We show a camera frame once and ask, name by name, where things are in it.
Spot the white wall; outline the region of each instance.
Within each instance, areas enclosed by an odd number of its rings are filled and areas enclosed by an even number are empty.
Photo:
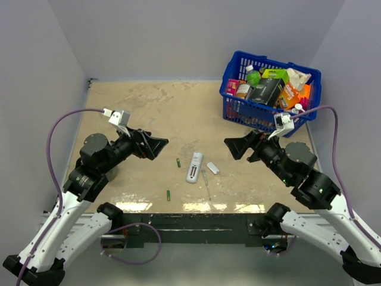
[[[339,114],[338,166],[354,208],[381,234],[381,2],[346,0],[311,63],[323,75],[322,104]],[[331,162],[333,116],[311,124],[322,168]]]
[[[45,158],[54,120],[84,101],[85,74],[46,0],[0,3],[0,261],[33,238],[55,193]],[[55,133],[52,156],[62,178],[78,117]],[[0,267],[0,285],[15,277]]]
[[[48,0],[101,79],[221,79],[234,51],[309,65],[344,0]]]

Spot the black box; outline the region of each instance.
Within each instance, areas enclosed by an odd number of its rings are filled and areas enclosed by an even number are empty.
[[[262,78],[246,99],[273,107],[284,87],[283,79]]]

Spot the grocery item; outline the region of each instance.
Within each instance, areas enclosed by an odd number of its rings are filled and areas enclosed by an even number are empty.
[[[226,86],[226,94],[234,96],[236,94],[238,86],[241,84],[240,80],[229,79]]]
[[[311,86],[310,85],[304,85],[302,90],[299,91],[299,99],[301,98],[306,98],[306,99],[309,99],[310,98],[310,92],[311,92]]]
[[[295,104],[299,103],[299,92],[290,84],[287,83],[283,88],[277,100],[277,107],[284,110],[291,110]]]
[[[225,88],[225,93],[234,97],[236,95],[237,88],[241,83],[245,83],[245,81],[239,79],[229,79]],[[235,112],[233,111],[233,100],[226,98],[226,102],[226,116],[230,119],[234,118]]]
[[[253,91],[253,87],[249,85],[248,83],[241,83],[236,91],[236,97],[245,99],[251,92]],[[233,102],[233,113],[232,115],[235,116],[237,112],[239,112],[239,107],[241,105],[241,102],[238,100],[234,100]]]
[[[261,79],[260,72],[258,70],[254,70],[252,65],[246,67],[246,72],[248,73],[246,78],[248,84],[250,84],[252,87],[256,87],[256,85]]]
[[[262,78],[246,99],[272,107],[275,105],[284,86],[283,79]]]
[[[261,68],[260,68],[260,74],[261,74],[261,76],[262,76],[262,74],[264,73],[265,70],[266,70],[265,67],[261,67]]]
[[[304,110],[307,110],[308,108],[308,99],[306,97],[302,97],[299,102]]]
[[[291,112],[295,114],[299,114],[300,112],[305,112],[305,110],[303,109],[303,106],[300,103],[297,103],[295,104],[293,109],[291,109]]]
[[[309,73],[302,73],[301,71],[292,68],[288,68],[287,73],[290,77],[290,83],[297,91],[301,91],[311,77],[311,74]]]
[[[283,79],[284,83],[289,82],[289,76],[285,69],[266,69],[262,74],[263,78]]]
[[[239,98],[246,98],[248,94],[253,91],[253,87],[248,83],[242,83],[239,85],[235,96]]]

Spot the beige table surface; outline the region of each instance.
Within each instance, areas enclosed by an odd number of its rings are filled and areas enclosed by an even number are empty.
[[[242,137],[251,128],[222,118],[223,100],[220,82],[94,82],[87,107],[123,108],[131,111],[129,127],[168,138],[169,144],[154,161],[129,157],[118,166],[118,175],[99,194],[88,209],[108,201],[124,212],[152,213],[262,213],[280,202],[296,212],[310,212],[290,195],[262,162],[235,161],[224,144],[225,138]],[[85,138],[103,133],[116,139],[115,129],[101,114],[83,115],[69,170],[73,170]],[[307,128],[303,126],[290,139],[280,143],[305,142],[311,147]],[[202,176],[196,184],[185,182],[194,151],[204,154],[203,165],[210,184],[211,203]],[[181,168],[177,167],[180,159]],[[206,163],[219,169],[213,175]],[[166,191],[171,200],[167,201]]]

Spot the white remote control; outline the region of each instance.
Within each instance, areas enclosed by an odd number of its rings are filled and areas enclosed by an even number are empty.
[[[198,179],[198,174],[200,173],[202,158],[204,155],[199,152],[194,152],[192,161],[190,161],[188,174],[186,175],[186,181],[191,184],[195,184]]]

